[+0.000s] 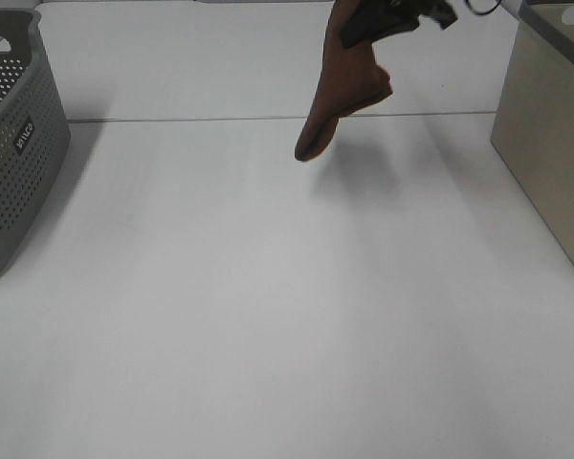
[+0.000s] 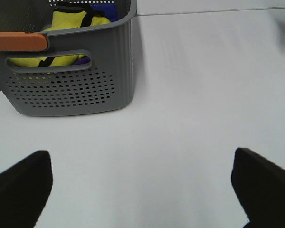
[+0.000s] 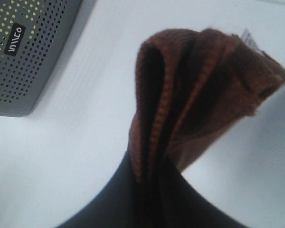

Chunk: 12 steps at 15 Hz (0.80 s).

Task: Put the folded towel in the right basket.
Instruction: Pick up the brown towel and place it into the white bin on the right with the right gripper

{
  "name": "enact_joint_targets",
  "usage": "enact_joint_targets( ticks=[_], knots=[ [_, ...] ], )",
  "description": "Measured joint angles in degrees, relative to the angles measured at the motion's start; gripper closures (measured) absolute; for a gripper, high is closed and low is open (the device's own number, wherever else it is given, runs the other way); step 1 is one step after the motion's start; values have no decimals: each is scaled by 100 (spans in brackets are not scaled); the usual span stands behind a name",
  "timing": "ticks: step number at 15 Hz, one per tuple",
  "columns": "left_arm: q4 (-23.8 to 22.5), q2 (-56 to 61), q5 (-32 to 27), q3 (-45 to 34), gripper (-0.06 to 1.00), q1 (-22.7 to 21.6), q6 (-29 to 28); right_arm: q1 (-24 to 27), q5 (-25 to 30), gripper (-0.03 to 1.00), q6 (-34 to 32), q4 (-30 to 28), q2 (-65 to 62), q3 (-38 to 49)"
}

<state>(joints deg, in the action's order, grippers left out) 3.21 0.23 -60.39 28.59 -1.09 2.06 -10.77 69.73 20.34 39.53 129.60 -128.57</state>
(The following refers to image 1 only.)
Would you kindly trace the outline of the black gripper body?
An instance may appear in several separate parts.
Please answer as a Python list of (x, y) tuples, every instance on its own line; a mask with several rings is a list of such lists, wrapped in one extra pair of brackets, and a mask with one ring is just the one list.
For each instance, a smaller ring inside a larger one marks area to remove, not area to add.
[(397, 0), (391, 2), (391, 7), (401, 18), (411, 23), (419, 24), (419, 17), (425, 16), (442, 30), (447, 29), (458, 19), (453, 7), (443, 0)]

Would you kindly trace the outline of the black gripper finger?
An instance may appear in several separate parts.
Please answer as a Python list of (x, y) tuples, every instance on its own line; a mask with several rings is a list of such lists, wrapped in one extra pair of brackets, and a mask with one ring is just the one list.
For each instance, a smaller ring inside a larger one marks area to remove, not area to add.
[(388, 37), (392, 28), (389, 13), (389, 1), (361, 1), (341, 28), (342, 46), (349, 49), (362, 41), (376, 42)]

